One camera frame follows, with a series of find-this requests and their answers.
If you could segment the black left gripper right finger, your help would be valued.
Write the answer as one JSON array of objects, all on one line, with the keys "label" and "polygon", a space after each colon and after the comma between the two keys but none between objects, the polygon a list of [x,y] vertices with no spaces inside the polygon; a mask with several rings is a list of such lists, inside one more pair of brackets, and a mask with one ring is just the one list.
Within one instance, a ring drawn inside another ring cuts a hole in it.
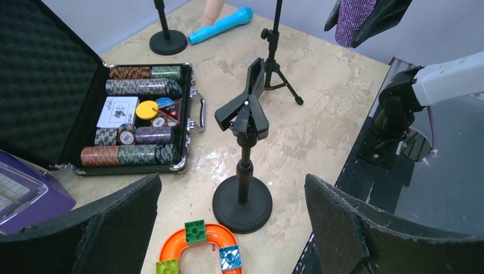
[{"label": "black left gripper right finger", "polygon": [[304,189],[324,273],[483,272],[482,237],[402,219],[316,175]]}]

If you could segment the beige pink microphone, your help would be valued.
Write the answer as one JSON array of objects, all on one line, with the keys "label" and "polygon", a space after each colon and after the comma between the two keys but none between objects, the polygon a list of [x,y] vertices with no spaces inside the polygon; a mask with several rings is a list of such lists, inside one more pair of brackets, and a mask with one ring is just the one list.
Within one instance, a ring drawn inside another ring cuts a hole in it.
[{"label": "beige pink microphone", "polygon": [[204,8],[203,24],[213,26],[219,19],[220,13],[226,0],[207,0]]}]

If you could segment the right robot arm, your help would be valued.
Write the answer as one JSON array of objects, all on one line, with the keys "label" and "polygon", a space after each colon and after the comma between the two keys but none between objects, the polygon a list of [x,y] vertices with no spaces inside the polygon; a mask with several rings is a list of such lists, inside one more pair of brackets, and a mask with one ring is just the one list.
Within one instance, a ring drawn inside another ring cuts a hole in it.
[{"label": "right robot arm", "polygon": [[[336,28],[336,42],[358,47],[368,38],[397,26],[410,1],[337,1],[325,31]],[[435,124],[431,107],[435,104],[483,93],[483,52],[429,66],[416,66],[397,73],[378,96],[380,110],[372,116],[357,157],[389,170],[415,121],[414,114],[427,110],[432,145],[423,158],[437,154]]]}]

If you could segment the black tripod shock-mount stand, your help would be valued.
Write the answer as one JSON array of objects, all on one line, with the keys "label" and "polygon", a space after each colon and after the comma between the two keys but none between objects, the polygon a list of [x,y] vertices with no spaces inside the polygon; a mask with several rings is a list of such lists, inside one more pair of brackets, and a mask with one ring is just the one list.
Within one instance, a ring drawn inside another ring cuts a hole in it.
[{"label": "black tripod shock-mount stand", "polygon": [[[280,24],[282,5],[283,5],[283,0],[277,0],[275,16],[273,20],[273,27],[272,29],[268,29],[268,28],[262,29],[261,35],[260,35],[261,39],[266,40],[268,42],[268,51],[269,51],[268,57],[265,60],[264,90],[272,91],[282,87],[287,87],[288,90],[293,95],[293,97],[295,98],[295,102],[299,106],[302,106],[304,104],[303,98],[297,94],[295,89],[292,87],[292,85],[289,83],[287,78],[281,72],[280,65],[275,60],[275,55],[278,48],[279,37],[280,37],[279,24]],[[273,73],[276,73],[280,77],[280,79],[282,80],[282,83],[274,86],[271,85]]]}]

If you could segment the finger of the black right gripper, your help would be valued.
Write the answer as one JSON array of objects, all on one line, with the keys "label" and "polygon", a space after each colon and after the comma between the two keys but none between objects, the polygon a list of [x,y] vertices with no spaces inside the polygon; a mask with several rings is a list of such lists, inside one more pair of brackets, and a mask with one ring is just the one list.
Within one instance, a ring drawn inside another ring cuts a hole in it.
[{"label": "finger of the black right gripper", "polygon": [[397,26],[411,3],[412,0],[377,1],[373,11],[353,38],[352,47],[356,48],[367,39]]},{"label": "finger of the black right gripper", "polygon": [[336,26],[338,23],[338,16],[340,12],[340,6],[341,6],[341,1],[337,0],[332,11],[329,14],[328,19],[326,20],[325,26],[324,26],[324,31],[329,31],[333,27]]}]

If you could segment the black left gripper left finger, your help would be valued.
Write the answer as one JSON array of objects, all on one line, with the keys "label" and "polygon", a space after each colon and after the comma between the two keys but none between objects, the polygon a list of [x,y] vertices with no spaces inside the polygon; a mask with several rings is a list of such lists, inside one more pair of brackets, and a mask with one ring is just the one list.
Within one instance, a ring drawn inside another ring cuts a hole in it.
[{"label": "black left gripper left finger", "polygon": [[1,237],[2,273],[139,273],[155,224],[158,174]]}]

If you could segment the purple glitter microphone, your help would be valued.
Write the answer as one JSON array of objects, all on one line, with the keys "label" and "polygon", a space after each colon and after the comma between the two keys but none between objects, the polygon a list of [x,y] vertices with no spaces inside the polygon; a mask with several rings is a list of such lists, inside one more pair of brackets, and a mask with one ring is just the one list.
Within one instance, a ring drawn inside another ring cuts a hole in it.
[{"label": "purple glitter microphone", "polygon": [[335,40],[351,47],[361,26],[373,12],[377,0],[342,0],[338,11]]}]

